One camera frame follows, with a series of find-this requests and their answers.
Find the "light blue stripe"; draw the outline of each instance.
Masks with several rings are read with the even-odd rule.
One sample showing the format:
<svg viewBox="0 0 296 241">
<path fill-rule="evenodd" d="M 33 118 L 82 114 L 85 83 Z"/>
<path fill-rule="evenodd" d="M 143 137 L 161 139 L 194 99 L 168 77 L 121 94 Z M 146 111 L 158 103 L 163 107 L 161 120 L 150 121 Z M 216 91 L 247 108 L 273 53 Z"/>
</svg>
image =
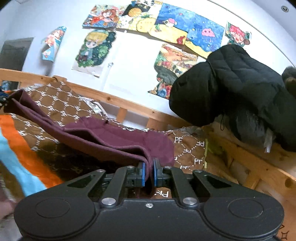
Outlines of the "light blue stripe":
<svg viewBox="0 0 296 241">
<path fill-rule="evenodd" d="M 38 177 L 33 176 L 18 161 L 16 154 L 10 149 L 7 139 L 2 135 L 0 127 L 0 161 L 15 176 L 22 187 L 25 196 L 29 196 L 46 189 Z"/>
</svg>

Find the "maroon cloth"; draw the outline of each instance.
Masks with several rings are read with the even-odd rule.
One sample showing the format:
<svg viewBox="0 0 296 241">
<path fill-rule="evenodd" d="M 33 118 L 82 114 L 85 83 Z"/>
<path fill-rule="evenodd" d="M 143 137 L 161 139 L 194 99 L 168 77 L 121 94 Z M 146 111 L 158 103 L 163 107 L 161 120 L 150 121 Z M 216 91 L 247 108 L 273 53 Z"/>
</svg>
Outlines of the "maroon cloth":
<svg viewBox="0 0 296 241">
<path fill-rule="evenodd" d="M 9 96 L 4 112 L 14 113 L 38 124 L 48 134 L 74 149 L 100 161 L 121 165 L 146 164 L 145 180 L 153 179 L 153 159 L 162 166 L 174 165 L 174 144 L 164 134 L 155 131 L 129 131 L 94 117 L 82 117 L 77 123 L 60 127 L 54 123 L 24 90 Z"/>
</svg>

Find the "children's drawing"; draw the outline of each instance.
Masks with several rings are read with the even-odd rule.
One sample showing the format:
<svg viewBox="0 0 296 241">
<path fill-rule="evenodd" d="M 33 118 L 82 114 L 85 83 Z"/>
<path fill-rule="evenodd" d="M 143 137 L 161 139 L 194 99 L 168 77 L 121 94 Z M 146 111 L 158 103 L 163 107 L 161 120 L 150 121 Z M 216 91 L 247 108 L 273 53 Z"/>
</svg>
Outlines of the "children's drawing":
<svg viewBox="0 0 296 241">
<path fill-rule="evenodd" d="M 172 45 L 163 44 L 154 64 L 159 83 L 154 90 L 148 92 L 169 99 L 175 80 L 196 64 L 196 55 L 183 52 Z"/>
<path fill-rule="evenodd" d="M 207 58 L 221 46 L 224 27 L 195 14 L 185 45 L 198 55 Z"/>
<path fill-rule="evenodd" d="M 149 34 L 176 44 L 184 44 L 195 13 L 163 3 L 155 25 Z"/>
<path fill-rule="evenodd" d="M 42 59 L 54 61 L 66 30 L 66 27 L 61 26 L 53 30 L 50 35 L 47 36 L 44 42 L 49 48 L 42 53 Z"/>
<path fill-rule="evenodd" d="M 125 9 L 126 6 L 95 5 L 82 26 L 115 28 Z"/>
<path fill-rule="evenodd" d="M 252 34 L 250 32 L 243 32 L 239 27 L 227 23 L 225 35 L 229 38 L 228 44 L 236 44 L 241 47 L 250 44 Z"/>
<path fill-rule="evenodd" d="M 104 29 L 96 29 L 90 32 L 75 58 L 76 61 L 72 69 L 88 74 L 93 74 L 93 71 L 97 75 L 100 74 L 103 67 L 98 68 L 98 66 L 107 57 L 112 42 L 115 40 L 115 35 L 115 32 Z"/>
<path fill-rule="evenodd" d="M 162 2 L 155 0 L 132 1 L 119 19 L 118 28 L 148 33 L 154 26 Z"/>
</svg>

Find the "orange stripe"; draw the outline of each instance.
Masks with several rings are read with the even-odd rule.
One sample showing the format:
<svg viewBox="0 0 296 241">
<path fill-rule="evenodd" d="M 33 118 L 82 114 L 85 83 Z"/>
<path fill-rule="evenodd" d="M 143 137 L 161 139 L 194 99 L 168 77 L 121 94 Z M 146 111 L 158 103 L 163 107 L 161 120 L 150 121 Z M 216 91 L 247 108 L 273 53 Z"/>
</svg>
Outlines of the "orange stripe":
<svg viewBox="0 0 296 241">
<path fill-rule="evenodd" d="M 18 161 L 24 168 L 32 175 L 38 177 L 47 188 L 63 183 L 63 181 L 46 166 L 37 153 L 30 149 L 25 139 L 15 129 L 13 119 L 10 115 L 1 115 L 0 125 L 2 135 L 7 139 L 9 147 L 16 154 Z"/>
</svg>

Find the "blue sea painting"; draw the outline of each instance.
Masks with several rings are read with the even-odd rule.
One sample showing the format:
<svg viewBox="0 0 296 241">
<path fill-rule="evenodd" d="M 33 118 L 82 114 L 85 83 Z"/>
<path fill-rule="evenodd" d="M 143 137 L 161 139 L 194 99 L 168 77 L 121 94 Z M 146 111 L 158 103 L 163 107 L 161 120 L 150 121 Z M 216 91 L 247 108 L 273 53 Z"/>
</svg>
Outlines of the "blue sea painting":
<svg viewBox="0 0 296 241">
<path fill-rule="evenodd" d="M 163 3 L 155 25 L 165 24 L 168 27 L 173 26 L 188 33 L 194 15 L 195 13 L 192 11 Z"/>
<path fill-rule="evenodd" d="M 185 45 L 207 58 L 211 52 L 220 48 L 224 27 L 198 14 L 195 14 L 191 23 Z"/>
</svg>

